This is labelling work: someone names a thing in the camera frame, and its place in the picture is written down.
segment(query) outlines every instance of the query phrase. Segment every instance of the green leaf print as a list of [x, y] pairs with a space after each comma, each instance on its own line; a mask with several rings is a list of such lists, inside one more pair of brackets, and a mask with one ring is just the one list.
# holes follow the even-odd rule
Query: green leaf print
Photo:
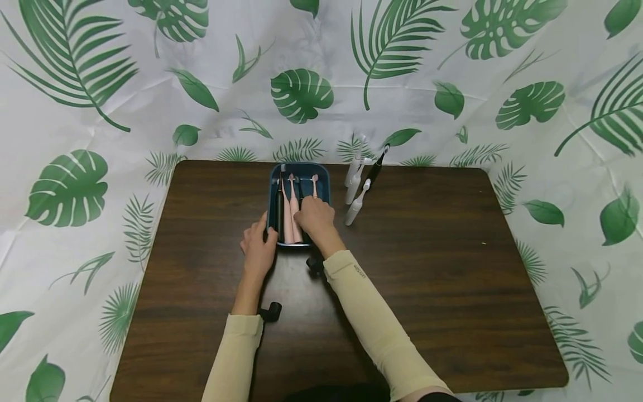
[[181, 124], [174, 130], [172, 141], [174, 141], [174, 145], [191, 147], [199, 141], [199, 131], [201, 131], [201, 129], [193, 125]]
[[435, 107], [457, 119], [464, 109], [464, 95], [455, 85], [449, 82], [435, 80], [433, 85], [437, 88], [435, 93]]
[[55, 364], [42, 359], [34, 370], [24, 397], [25, 402], [58, 402], [65, 386], [65, 372]]
[[505, 400], [504, 391], [478, 392], [475, 396], [477, 401], [481, 402], [502, 402]]
[[12, 311], [0, 314], [0, 353], [11, 342], [23, 321], [32, 315], [31, 311]]
[[497, 162], [502, 160], [500, 153], [509, 149], [506, 144], [476, 145], [463, 153], [456, 155], [449, 162], [450, 167], [472, 167], [484, 163]]
[[63, 279], [64, 277], [68, 277], [72, 275], [71, 281], [69, 281], [69, 284], [73, 284], [74, 280], [83, 272], [89, 272], [89, 275], [87, 276], [87, 280], [85, 281], [85, 296], [87, 295], [87, 291], [89, 290], [89, 285], [91, 285], [91, 282], [94, 280], [94, 277], [98, 273], [98, 270], [103, 267], [103, 265], [107, 264], [109, 260], [114, 257], [115, 251], [112, 251], [111, 253], [99, 255], [96, 258], [92, 258], [91, 260], [85, 262], [83, 265], [80, 266], [79, 269], [77, 269], [75, 272], [67, 273], [56, 280], [54, 280], [51, 285], [49, 285], [48, 289], [51, 289], [51, 287], [58, 282], [60, 279]]
[[170, 184], [174, 168], [180, 161], [185, 161], [187, 158], [179, 155], [176, 152], [172, 154], [164, 154], [162, 152], [151, 152], [152, 160], [145, 158], [146, 161], [152, 165], [152, 170], [146, 173], [145, 179], [155, 186]]
[[422, 155], [407, 159], [400, 163], [402, 166], [431, 167], [435, 165], [435, 155]]
[[634, 360], [643, 364], [643, 321], [634, 325], [628, 337], [628, 346]]
[[361, 5], [359, 25], [355, 27], [350, 16], [350, 39], [353, 56], [359, 68], [366, 74], [364, 83], [364, 107], [368, 104], [368, 83], [371, 80], [398, 77], [414, 73], [420, 66], [421, 51], [430, 50], [421, 44], [435, 40], [432, 33], [444, 32], [444, 27], [428, 14], [435, 11], [456, 11], [455, 8], [435, 5], [440, 0], [391, 0], [380, 15], [378, 0], [371, 18], [368, 40], [364, 41]]
[[290, 4], [297, 10], [308, 11], [312, 14], [312, 18], [317, 18], [317, 13], [320, 10], [320, 0], [290, 0]]
[[105, 301], [98, 330], [106, 354], [118, 352], [125, 344], [139, 290], [135, 284], [120, 286]]
[[520, 183], [527, 178], [526, 174], [520, 174], [524, 168], [523, 166], [518, 170], [514, 170], [514, 163], [510, 162], [502, 169], [493, 183], [493, 189], [498, 196], [500, 208], [505, 215], [511, 214], [516, 208], [516, 195], [522, 189], [522, 184]]
[[270, 80], [273, 101], [291, 123], [315, 119], [317, 109], [328, 109], [334, 100], [331, 84], [314, 71], [287, 70]]
[[574, 379], [585, 375], [590, 390], [592, 373], [611, 383], [608, 379], [611, 374], [607, 371], [605, 359], [600, 355], [602, 349], [593, 344], [589, 333], [580, 328], [578, 321], [564, 314], [560, 307], [548, 306], [543, 311], [563, 359], [572, 367]]
[[242, 117], [242, 119], [249, 121], [250, 124], [252, 124], [252, 127], [244, 127], [242, 129], [239, 129], [239, 131], [255, 132], [255, 133], [257, 133], [257, 134], [259, 134], [259, 135], [261, 135], [263, 137], [269, 138], [270, 140], [273, 139], [272, 135], [270, 135], [268, 130], [266, 130], [266, 128], [263, 125], [259, 124], [258, 121], [256, 121], [255, 119], [251, 118], [250, 115], [248, 115], [248, 113], [246, 113], [245, 111], [243, 111], [243, 110], [241, 110], [241, 111], [243, 112], [243, 114], [246, 115], [246, 117]]
[[460, 29], [468, 41], [448, 55], [438, 69], [464, 46], [467, 57], [473, 60], [504, 57], [527, 43], [566, 7], [567, 0], [476, 0]]
[[625, 155], [643, 152], [643, 53], [629, 59], [605, 84], [592, 107], [590, 121], [567, 136], [556, 149], [560, 155], [563, 147], [576, 134], [591, 128], [596, 135], [620, 149]]
[[625, 185], [620, 196], [607, 204], [601, 211], [601, 228], [605, 236], [603, 246], [613, 246], [627, 239], [637, 228], [638, 199]]
[[605, 30], [610, 34], [607, 39], [613, 38], [627, 28], [634, 21], [640, 9], [641, 0], [617, 1], [603, 22]]
[[559, 224], [565, 227], [565, 216], [556, 205], [539, 199], [533, 199], [523, 203], [529, 214], [536, 222], [542, 224]]
[[29, 195], [26, 217], [57, 228], [82, 226], [105, 207], [107, 163], [101, 155], [77, 149], [60, 155], [42, 170]]
[[591, 285], [588, 285], [587, 282], [585, 282], [583, 276], [576, 271], [574, 267], [572, 267], [572, 271], [574, 271], [574, 275], [576, 275], [576, 279], [578, 279], [578, 283], [581, 285], [581, 296], [578, 298], [578, 303], [582, 310], [587, 307], [589, 303], [593, 302], [596, 296], [599, 295], [599, 292], [602, 289], [602, 282], [610, 275], [611, 266], [608, 265], [607, 273], [603, 278], [599, 277], [599, 274], [594, 271], [596, 282]]
[[219, 152], [215, 160], [226, 162], [254, 162], [257, 161], [257, 155], [244, 147], [232, 147]]
[[525, 71], [527, 68], [531, 67], [533, 64], [540, 63], [542, 61], [545, 61], [545, 60], [549, 59], [550, 57], [555, 56], [560, 50], [555, 51], [555, 52], [553, 52], [552, 54], [550, 54], [549, 56], [546, 56], [546, 57], [543, 57], [545, 52], [542, 51], [538, 56], [536, 56], [535, 59], [529, 60], [529, 58], [534, 54], [535, 51], [536, 50], [534, 49], [531, 52], [529, 52], [527, 57], [525, 57], [525, 60], [523, 60], [520, 64], [518, 64], [518, 67], [516, 67], [516, 69], [514, 71], [512, 71], [511, 74], [509, 74], [509, 76], [507, 76], [507, 78], [505, 78], [505, 80], [502, 83], [504, 84], [505, 82], [509, 81], [511, 78], [515, 77], [517, 74], [521, 73], [522, 71]]
[[[358, 153], [359, 139], [355, 137], [355, 133], [350, 135], [350, 141], [339, 141], [337, 143], [337, 155], [340, 156], [341, 161], [348, 163], [353, 160], [353, 156]], [[376, 155], [371, 151], [368, 143], [364, 141], [362, 144], [362, 158], [375, 159]]]
[[520, 254], [520, 258], [525, 265], [527, 275], [534, 285], [540, 285], [545, 282], [547, 271], [545, 271], [545, 263], [538, 257], [536, 251], [527, 243], [516, 240], [516, 248]]
[[469, 142], [469, 130], [467, 129], [467, 126], [463, 125], [455, 136], [458, 137], [458, 140], [463, 144]]
[[18, 35], [2, 14], [12, 35], [40, 68], [36, 74], [16, 63], [11, 68], [54, 101], [70, 107], [92, 107], [117, 129], [128, 127], [111, 120], [101, 109], [105, 102], [138, 72], [129, 57], [116, 57], [129, 46], [101, 46], [122, 35], [107, 33], [121, 20], [104, 15], [82, 16], [79, 11], [102, 0], [20, 0], [27, 31], [40, 55]]
[[176, 68], [169, 69], [169, 72], [173, 73], [179, 79], [179, 83], [190, 98], [200, 105], [214, 109], [217, 112], [219, 111], [219, 106], [208, 87], [197, 77], [193, 76], [191, 72]]
[[156, 33], [174, 42], [203, 38], [208, 27], [208, 0], [128, 0], [139, 15], [155, 22], [154, 54], [159, 58]]
[[411, 138], [413, 138], [418, 132], [422, 132], [422, 130], [401, 129], [395, 131], [393, 134], [386, 137], [386, 139], [380, 146], [380, 149], [384, 148], [387, 145], [390, 145], [391, 147], [399, 147], [400, 145], [404, 145], [409, 140], [411, 140]]
[[241, 39], [239, 39], [238, 35], [235, 35], [235, 37], [237, 38], [237, 49], [239, 50], [239, 64], [237, 65], [235, 71], [232, 73], [232, 84], [245, 77], [250, 72], [250, 70], [252, 70], [257, 65], [259, 59], [261, 59], [261, 56], [265, 55], [270, 50], [270, 48], [273, 47], [273, 44], [275, 44], [275, 42], [273, 41], [270, 47], [263, 53], [261, 52], [261, 46], [259, 46], [259, 49], [257, 50], [257, 56], [246, 61], [246, 52], [243, 50]]
[[496, 125], [501, 130], [511, 130], [529, 123], [531, 116], [540, 123], [548, 122], [565, 100], [564, 89], [556, 81], [536, 82], [517, 89], [498, 111]]
[[129, 199], [129, 203], [125, 207], [125, 215], [123, 215], [126, 229], [123, 233], [127, 238], [125, 248], [129, 251], [128, 261], [139, 263], [143, 271], [145, 271], [145, 261], [150, 256], [154, 240], [152, 236], [154, 203], [147, 203], [148, 197], [149, 194], [141, 203], [136, 195], [133, 195]]
[[318, 138], [288, 141], [273, 152], [273, 159], [275, 162], [310, 162], [326, 152], [320, 148], [321, 144], [322, 141]]

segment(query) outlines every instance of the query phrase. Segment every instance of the pink electric toothbrush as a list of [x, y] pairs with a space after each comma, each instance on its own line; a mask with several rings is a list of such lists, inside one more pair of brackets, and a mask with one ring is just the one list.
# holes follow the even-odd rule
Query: pink electric toothbrush
[[280, 178], [279, 182], [281, 182], [282, 194], [284, 195], [284, 243], [292, 244], [294, 243], [293, 215], [290, 213], [290, 202], [285, 194], [284, 179]]
[[317, 198], [317, 181], [319, 180], [319, 176], [316, 174], [312, 175], [312, 197]]
[[294, 243], [303, 243], [302, 229], [299, 227], [297, 222], [294, 221], [294, 215], [299, 211], [299, 201], [297, 201], [297, 195], [294, 193], [294, 175], [290, 173], [290, 221], [291, 227], [293, 229], [293, 242]]

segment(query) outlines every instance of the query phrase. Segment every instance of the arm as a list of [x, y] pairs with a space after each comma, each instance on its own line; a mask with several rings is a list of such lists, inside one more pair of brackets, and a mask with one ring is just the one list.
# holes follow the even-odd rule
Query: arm
[[264, 330], [257, 307], [264, 278], [275, 258], [277, 240], [277, 233], [270, 228], [264, 243], [265, 227], [266, 214], [244, 232], [244, 273], [201, 402], [248, 400], [255, 353]]
[[434, 392], [451, 394], [409, 339], [393, 311], [346, 250], [333, 226], [334, 210], [319, 199], [306, 197], [295, 216], [319, 247], [328, 282], [360, 343], [391, 389], [391, 400], [418, 402]]

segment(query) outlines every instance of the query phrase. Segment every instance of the white electric toothbrush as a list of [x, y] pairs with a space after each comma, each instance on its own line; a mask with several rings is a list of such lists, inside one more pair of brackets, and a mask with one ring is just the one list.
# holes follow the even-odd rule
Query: white electric toothbrush
[[359, 184], [361, 183], [361, 173], [364, 171], [364, 166], [366, 166], [366, 161], [362, 161], [362, 164], [359, 166], [358, 171], [350, 179], [349, 188], [346, 190], [346, 205], [350, 205], [355, 199], [355, 194], [358, 192]]
[[358, 141], [358, 151], [357, 154], [353, 154], [353, 159], [350, 161], [349, 165], [349, 171], [346, 173], [346, 179], [344, 180], [344, 185], [346, 187], [350, 186], [350, 180], [355, 176], [355, 173], [357, 173], [359, 169], [359, 164], [361, 163], [361, 151], [362, 148], [364, 147], [364, 142], [366, 141], [366, 136], [364, 134], [359, 135], [359, 141]]
[[359, 210], [361, 210], [362, 205], [364, 205], [364, 194], [366, 194], [368, 189], [370, 189], [370, 179], [366, 179], [364, 187], [362, 187], [361, 194], [350, 205], [349, 211], [346, 213], [346, 218], [344, 218], [344, 224], [346, 226], [352, 225], [353, 221], [357, 217]]

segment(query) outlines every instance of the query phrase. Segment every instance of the toothbrush handle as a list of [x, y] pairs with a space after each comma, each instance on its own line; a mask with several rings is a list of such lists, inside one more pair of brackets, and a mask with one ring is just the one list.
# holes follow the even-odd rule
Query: toothbrush handle
[[294, 215], [299, 211], [299, 203], [297, 202], [297, 197], [290, 197], [290, 218], [293, 224], [293, 242], [303, 243], [302, 229], [299, 227], [297, 222], [294, 221]]
[[294, 243], [293, 237], [293, 215], [290, 212], [290, 202], [285, 194], [284, 182], [282, 181], [282, 193], [284, 196], [284, 243]]

